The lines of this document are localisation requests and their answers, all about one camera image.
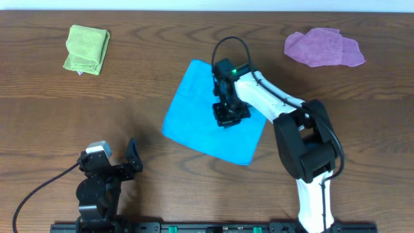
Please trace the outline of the blue cloth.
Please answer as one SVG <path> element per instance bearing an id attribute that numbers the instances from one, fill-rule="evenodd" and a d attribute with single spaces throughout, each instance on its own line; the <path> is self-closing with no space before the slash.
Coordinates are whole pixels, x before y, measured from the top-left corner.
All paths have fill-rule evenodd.
<path id="1" fill-rule="evenodd" d="M 192 60 L 175 93 L 162 125 L 165 137 L 237 165 L 249 165 L 254 156 L 266 117 L 250 108 L 251 117 L 223 128 L 213 115 L 212 66 Z"/>

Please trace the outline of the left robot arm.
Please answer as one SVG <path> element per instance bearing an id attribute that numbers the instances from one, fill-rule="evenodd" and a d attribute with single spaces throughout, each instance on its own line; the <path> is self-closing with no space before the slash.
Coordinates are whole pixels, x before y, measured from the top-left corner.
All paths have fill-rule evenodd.
<path id="1" fill-rule="evenodd" d="M 127 232 L 127 220 L 117 215 L 121 184 L 143 170 L 134 138 L 125 149 L 125 162 L 112 165 L 112 153 L 106 141 L 93 142 L 77 160 L 86 179 L 76 189 L 80 217 L 77 232 Z"/>

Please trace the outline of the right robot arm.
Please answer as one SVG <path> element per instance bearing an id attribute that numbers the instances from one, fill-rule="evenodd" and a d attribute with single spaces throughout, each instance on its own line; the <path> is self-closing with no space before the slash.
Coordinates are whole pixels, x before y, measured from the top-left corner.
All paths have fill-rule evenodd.
<path id="1" fill-rule="evenodd" d="M 213 93 L 219 97 L 213 105 L 218 126 L 240 124 L 250 117 L 249 107 L 271 121 L 280 160 L 298 187 L 300 224 L 307 232 L 327 231 L 334 223 L 329 186 L 343 149 L 324 105 L 285 93 L 249 63 L 234 67 L 225 58 L 212 72 Z"/>

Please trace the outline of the crumpled purple cloth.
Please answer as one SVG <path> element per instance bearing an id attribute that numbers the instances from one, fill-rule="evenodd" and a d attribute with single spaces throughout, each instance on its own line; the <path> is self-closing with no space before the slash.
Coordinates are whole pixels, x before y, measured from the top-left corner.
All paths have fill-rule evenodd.
<path id="1" fill-rule="evenodd" d="M 356 40 L 346 38 L 336 28 L 313 28 L 306 34 L 295 32 L 285 40 L 284 54 L 309 67 L 365 63 Z"/>

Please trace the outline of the folded green cloth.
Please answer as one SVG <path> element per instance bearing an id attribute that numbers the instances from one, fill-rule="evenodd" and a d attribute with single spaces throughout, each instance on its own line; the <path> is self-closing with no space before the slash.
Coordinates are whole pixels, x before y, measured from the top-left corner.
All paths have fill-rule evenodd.
<path id="1" fill-rule="evenodd" d="M 69 55 L 63 67 L 70 71 L 99 75 L 109 39 L 107 30 L 73 25 L 66 41 Z"/>

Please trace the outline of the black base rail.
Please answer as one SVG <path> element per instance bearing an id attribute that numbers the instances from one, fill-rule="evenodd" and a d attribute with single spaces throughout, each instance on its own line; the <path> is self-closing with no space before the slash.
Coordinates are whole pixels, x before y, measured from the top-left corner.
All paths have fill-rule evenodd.
<path id="1" fill-rule="evenodd" d="M 202 223 L 132 223 L 124 229 L 86 227 L 81 223 L 52 224 L 50 233 L 123 232 L 123 233 L 300 233 L 306 230 L 298 222 L 271 222 L 268 224 L 202 224 Z"/>

